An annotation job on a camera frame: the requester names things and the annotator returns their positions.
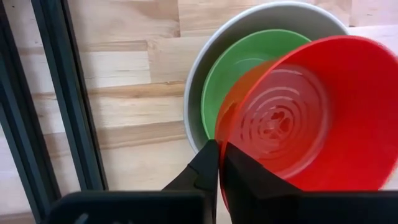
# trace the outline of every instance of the black metal frame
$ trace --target black metal frame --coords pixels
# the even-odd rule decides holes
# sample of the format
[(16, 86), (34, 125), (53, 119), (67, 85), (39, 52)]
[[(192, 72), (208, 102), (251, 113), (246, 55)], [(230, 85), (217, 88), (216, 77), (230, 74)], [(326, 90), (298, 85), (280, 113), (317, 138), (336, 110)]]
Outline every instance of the black metal frame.
[(2, 1), (0, 26), (0, 122), (39, 223), (61, 195)]
[(88, 101), (68, 2), (32, 0), (81, 190), (108, 184)]

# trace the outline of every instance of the wooden surface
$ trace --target wooden surface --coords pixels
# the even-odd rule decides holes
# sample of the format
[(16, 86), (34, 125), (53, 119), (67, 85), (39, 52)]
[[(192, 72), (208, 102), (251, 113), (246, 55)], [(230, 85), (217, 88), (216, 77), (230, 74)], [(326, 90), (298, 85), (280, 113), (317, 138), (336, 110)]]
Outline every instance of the wooden surface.
[[(29, 0), (3, 0), (62, 194), (80, 190)], [(396, 0), (303, 0), (398, 54)], [(217, 28), (267, 0), (69, 0), (111, 190), (161, 189), (194, 153), (182, 123), (185, 79)], [(393, 175), (386, 189), (398, 189)], [(218, 223), (230, 223), (219, 200)], [(31, 223), (0, 132), (0, 223)]]

